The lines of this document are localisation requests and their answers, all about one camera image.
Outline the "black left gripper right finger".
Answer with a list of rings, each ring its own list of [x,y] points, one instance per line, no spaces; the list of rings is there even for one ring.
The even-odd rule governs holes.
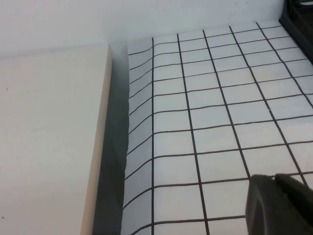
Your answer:
[[[292,204],[294,215],[309,235],[313,234],[313,190],[287,174],[276,174],[275,182]]]

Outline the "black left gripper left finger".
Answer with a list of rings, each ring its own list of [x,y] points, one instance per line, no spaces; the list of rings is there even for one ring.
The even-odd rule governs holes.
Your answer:
[[[246,224],[250,235],[285,235],[288,232],[288,199],[275,181],[253,175],[246,201]]]

